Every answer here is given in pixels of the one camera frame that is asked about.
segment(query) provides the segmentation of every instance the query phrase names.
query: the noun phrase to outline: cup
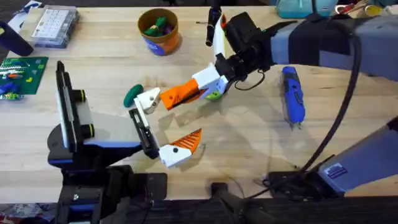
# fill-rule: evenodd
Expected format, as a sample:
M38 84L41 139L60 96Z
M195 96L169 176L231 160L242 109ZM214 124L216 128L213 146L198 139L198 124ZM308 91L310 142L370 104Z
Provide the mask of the cup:
M172 31L160 37L145 35L144 31L153 26L158 17L166 17L167 23L173 27ZM138 29L148 48L156 55L168 55L172 53L180 42L177 16L168 9L158 8L146 11L138 19Z
M33 47L26 42L5 22L0 22L0 28L4 31L0 34L0 45L20 56L28 56L33 52Z

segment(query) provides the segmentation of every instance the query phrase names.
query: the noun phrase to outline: black floor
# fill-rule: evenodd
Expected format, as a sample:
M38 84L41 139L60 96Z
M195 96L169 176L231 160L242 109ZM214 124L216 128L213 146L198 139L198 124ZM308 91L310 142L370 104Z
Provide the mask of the black floor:
M288 218L302 224L398 223L398 197L355 197L324 202L262 199L258 202L274 218ZM131 205L126 224L142 223L145 212L137 205ZM159 223L231 224L217 200L200 204L193 200L158 203L156 209L148 213L145 224Z

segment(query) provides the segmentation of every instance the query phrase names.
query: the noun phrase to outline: orange cup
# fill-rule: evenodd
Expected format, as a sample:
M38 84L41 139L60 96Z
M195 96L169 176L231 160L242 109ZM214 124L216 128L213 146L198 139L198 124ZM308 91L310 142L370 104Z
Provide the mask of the orange cup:
M167 23L173 26L173 30L160 37L145 35L144 31L153 26L158 17L166 17ZM180 42L177 16L168 9L158 8L146 11L138 19L138 29L148 48L156 55L168 55L172 53Z

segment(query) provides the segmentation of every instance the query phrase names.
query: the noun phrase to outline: sticker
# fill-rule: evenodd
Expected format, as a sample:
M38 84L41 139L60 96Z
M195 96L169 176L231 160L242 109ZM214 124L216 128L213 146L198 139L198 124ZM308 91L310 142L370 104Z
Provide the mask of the sticker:
M156 45L156 44L153 43L152 41L147 40L147 39L145 39L145 38L144 38L144 40L145 40L145 42L147 43L148 48L150 48L150 50L151 50L154 54L156 54L156 55L164 55L164 50L163 50L162 47Z
M336 163L329 168L325 169L325 174L331 179L335 179L343 174L347 173L347 170L340 164Z

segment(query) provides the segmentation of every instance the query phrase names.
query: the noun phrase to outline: orange plastic part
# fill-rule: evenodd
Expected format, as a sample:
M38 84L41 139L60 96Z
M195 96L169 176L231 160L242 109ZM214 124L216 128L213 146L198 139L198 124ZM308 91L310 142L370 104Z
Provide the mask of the orange plastic part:
M198 84L195 79L191 79L186 84L175 86L160 94L160 99L162 100L166 109L171 110L173 105L181 102L182 100L189 98L195 93L198 93L194 97L190 98L184 103L192 102L193 100L199 98L199 96L204 92L204 90L198 90Z
M193 154L199 145L200 137L201 137L201 129L197 129L191 134L180 138L179 140L171 143L170 145L189 149Z

